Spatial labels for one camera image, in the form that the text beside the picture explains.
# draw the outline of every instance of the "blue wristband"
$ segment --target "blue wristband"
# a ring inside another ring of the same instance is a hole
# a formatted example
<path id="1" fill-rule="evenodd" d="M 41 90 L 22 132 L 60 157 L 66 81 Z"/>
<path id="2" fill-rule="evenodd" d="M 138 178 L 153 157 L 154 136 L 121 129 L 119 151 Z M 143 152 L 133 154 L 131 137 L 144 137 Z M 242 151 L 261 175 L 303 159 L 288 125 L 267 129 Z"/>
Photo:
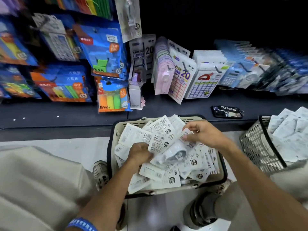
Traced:
<path id="1" fill-rule="evenodd" d="M 86 219 L 81 217 L 73 219 L 67 227 L 71 226 L 78 227 L 83 231 L 97 231 L 95 226 L 90 221 L 87 221 Z"/>

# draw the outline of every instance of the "pile of packets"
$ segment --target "pile of packets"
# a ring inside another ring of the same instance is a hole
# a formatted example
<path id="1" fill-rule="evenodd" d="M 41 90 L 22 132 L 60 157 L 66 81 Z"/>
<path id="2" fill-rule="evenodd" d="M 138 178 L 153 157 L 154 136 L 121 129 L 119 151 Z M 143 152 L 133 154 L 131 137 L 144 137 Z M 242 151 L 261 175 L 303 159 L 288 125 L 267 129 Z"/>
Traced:
<path id="1" fill-rule="evenodd" d="M 308 109 L 295 112 L 284 109 L 271 116 L 267 132 L 283 160 L 295 162 L 308 159 Z"/>
<path id="2" fill-rule="evenodd" d="M 142 129 L 129 123 L 125 126 L 114 152 L 119 167 L 134 143 L 149 144 L 148 151 L 154 154 L 150 163 L 142 164 L 139 173 L 133 175 L 128 187 L 130 194 L 180 187 L 187 177 L 205 183 L 210 174 L 219 173 L 216 150 L 184 141 L 183 136 L 192 133 L 188 128 L 182 131 L 184 126 L 177 115 L 148 121 Z"/>

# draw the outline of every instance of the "black key tag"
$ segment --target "black key tag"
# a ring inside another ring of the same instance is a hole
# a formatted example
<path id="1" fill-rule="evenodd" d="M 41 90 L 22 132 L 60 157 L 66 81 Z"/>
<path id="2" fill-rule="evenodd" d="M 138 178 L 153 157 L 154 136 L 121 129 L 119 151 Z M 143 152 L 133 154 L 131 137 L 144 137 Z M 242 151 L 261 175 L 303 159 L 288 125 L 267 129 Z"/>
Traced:
<path id="1" fill-rule="evenodd" d="M 217 118 L 230 118 L 230 119 L 243 118 L 243 112 L 236 107 L 212 106 L 211 109 L 214 117 Z"/>

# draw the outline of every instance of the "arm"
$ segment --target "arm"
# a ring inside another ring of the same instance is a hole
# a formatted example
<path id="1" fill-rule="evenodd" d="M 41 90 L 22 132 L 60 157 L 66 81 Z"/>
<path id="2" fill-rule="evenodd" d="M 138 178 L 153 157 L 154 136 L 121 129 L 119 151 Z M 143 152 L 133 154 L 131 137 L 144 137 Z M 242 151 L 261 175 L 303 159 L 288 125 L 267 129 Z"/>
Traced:
<path id="1" fill-rule="evenodd" d="M 232 140 L 206 120 L 189 122 L 184 128 L 197 133 L 183 139 L 213 147 L 225 157 L 262 231 L 307 230 L 308 211 L 276 186 Z"/>
<path id="2" fill-rule="evenodd" d="M 77 217 L 90 221 L 98 231 L 114 231 L 133 174 L 138 172 L 139 165 L 152 158 L 152 154 L 147 149 L 148 144 L 135 143 L 131 147 L 124 165 L 80 210 Z M 69 227 L 65 231 L 80 231 L 80 229 Z"/>

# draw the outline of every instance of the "beige plastic shopping basket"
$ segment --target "beige plastic shopping basket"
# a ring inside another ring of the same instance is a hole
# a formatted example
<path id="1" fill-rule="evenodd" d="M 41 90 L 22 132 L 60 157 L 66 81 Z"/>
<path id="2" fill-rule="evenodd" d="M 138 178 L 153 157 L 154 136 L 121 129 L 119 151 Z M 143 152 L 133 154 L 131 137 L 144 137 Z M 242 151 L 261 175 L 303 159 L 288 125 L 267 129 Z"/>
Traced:
<path id="1" fill-rule="evenodd" d="M 179 116 L 185 123 L 189 121 L 196 121 L 196 120 L 202 120 L 205 119 L 203 116 L 200 115 L 195 115 L 195 116 Z M 117 165 L 117 161 L 114 155 L 114 150 L 116 145 L 119 143 L 120 136 L 126 126 L 127 123 L 133 124 L 135 126 L 138 126 L 142 128 L 148 121 L 156 121 L 159 118 L 146 118 L 143 117 L 138 120 L 125 120 L 125 121 L 118 121 L 113 124 L 113 127 L 111 129 L 111 134 L 110 134 L 110 141 L 108 144 L 108 149 L 107 149 L 107 165 L 108 165 L 108 173 L 109 173 L 109 178 L 112 178 L 112 176 L 117 172 L 119 169 Z M 219 174 L 212 174 L 208 177 L 206 183 L 191 183 L 187 185 L 183 185 L 181 187 L 176 187 L 176 188 L 166 188 L 166 189 L 159 189 L 159 190 L 140 190 L 137 191 L 134 194 L 127 194 L 126 198 L 135 198 L 135 197 L 142 197 L 142 196 L 151 196 L 151 195 L 158 195 L 158 194 L 164 194 L 172 191 L 179 191 L 179 190 L 186 190 L 186 189 L 191 189 L 191 188 L 201 188 L 201 187 L 206 187 L 206 186 L 212 186 L 216 184 L 221 184 L 226 181 L 227 179 L 227 170 L 225 167 L 225 162 L 220 153 L 217 155 L 218 157 L 218 164 L 219 164 Z"/>

